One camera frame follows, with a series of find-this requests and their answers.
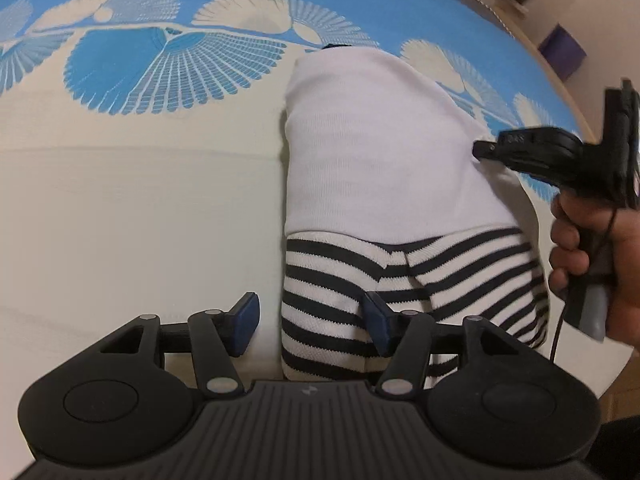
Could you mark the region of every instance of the wooden edge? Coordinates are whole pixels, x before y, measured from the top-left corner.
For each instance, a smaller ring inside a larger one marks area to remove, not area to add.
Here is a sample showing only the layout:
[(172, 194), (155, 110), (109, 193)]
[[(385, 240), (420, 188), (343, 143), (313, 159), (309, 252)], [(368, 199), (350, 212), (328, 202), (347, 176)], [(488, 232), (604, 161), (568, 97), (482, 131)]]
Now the wooden edge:
[(578, 108), (578, 105), (575, 103), (574, 98), (569, 94), (569, 91), (566, 89), (560, 78), (551, 68), (546, 59), (540, 54), (540, 51), (536, 47), (536, 45), (527, 37), (527, 35), (523, 32), (523, 30), (518, 26), (516, 21), (509, 15), (508, 11), (505, 9), (501, 9), (499, 6), (494, 7), (495, 13), (500, 17), (500, 19), (504, 22), (507, 28), (513, 34), (513, 37), (516, 38), (524, 46), (524, 48), (529, 51), (533, 59), (535, 59), (538, 64), (542, 67), (542, 70), (545, 71), (546, 77), (549, 79), (551, 86), (558, 92), (558, 95), (562, 98), (565, 104), (569, 107), (572, 114), (575, 117), (575, 121), (578, 124), (578, 128), (582, 134), (582, 138), (587, 142), (600, 142), (600, 136), (596, 136), (593, 133), (593, 130), (589, 126), (589, 123), (584, 118), (584, 115)]

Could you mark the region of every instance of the black handheld device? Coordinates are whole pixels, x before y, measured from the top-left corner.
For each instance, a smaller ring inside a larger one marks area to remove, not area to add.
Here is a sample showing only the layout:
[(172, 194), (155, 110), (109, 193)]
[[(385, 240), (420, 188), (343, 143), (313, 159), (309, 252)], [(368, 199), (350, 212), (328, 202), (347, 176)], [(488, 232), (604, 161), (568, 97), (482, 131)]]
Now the black handheld device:
[[(600, 144), (583, 144), (561, 128), (540, 126), (500, 133), (496, 142), (478, 140), (473, 155), (497, 160), (579, 196), (609, 203), (613, 226), (619, 208), (638, 209), (638, 92), (631, 81), (605, 91), (604, 127)], [(607, 233), (580, 229), (580, 249), (590, 256), (583, 276), (571, 276), (566, 292), (564, 320), (591, 338), (603, 341), (607, 308), (616, 277)]]
[[(18, 407), (35, 462), (20, 480), (596, 480), (583, 462), (600, 426), (579, 380), (488, 320), (437, 324), (377, 294), (364, 321), (380, 355), (366, 380), (255, 381), (229, 358), (260, 317), (229, 312), (163, 325), (144, 314), (33, 383)], [(197, 388), (164, 369), (190, 352)], [(423, 390), (431, 354), (459, 369)]]

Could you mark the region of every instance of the logo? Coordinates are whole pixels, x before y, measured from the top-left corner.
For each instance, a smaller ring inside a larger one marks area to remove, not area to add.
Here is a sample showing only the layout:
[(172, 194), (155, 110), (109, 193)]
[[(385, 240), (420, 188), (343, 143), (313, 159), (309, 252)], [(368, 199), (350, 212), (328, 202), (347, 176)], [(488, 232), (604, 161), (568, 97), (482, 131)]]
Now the logo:
[(306, 396), (312, 396), (318, 392), (318, 389), (315, 386), (308, 386), (306, 388), (302, 388), (300, 391)]

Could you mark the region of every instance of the bed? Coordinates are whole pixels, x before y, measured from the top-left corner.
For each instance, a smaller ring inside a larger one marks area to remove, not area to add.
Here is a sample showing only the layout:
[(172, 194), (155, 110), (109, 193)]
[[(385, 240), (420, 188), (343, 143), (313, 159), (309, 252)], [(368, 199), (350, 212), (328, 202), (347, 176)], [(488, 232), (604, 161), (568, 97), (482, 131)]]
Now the bed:
[[(284, 89), (299, 57), (381, 48), (494, 134), (579, 134), (488, 18), (457, 0), (0, 0), (1, 472), (29, 461), (24, 389), (143, 312), (179, 322), (258, 292), (260, 327), (237, 364), (279, 375)], [(544, 259), (554, 190), (523, 183)], [(601, 394), (629, 354), (565, 328), (558, 362)], [(186, 364), (176, 357), (176, 373)]]

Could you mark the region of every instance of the striped shorts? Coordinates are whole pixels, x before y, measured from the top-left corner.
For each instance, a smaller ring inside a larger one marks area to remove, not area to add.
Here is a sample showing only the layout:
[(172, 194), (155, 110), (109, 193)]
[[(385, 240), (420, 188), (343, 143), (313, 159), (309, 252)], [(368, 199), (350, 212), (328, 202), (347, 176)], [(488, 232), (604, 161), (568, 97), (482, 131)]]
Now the striped shorts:
[[(380, 357), (360, 302), (376, 291), (396, 311), (461, 324), (483, 316), (536, 348), (546, 337), (548, 294), (535, 250), (513, 226), (484, 226), (410, 244), (327, 233), (287, 237), (282, 366), (290, 380), (375, 380)], [(426, 387), (452, 373), (457, 356), (431, 357)]]

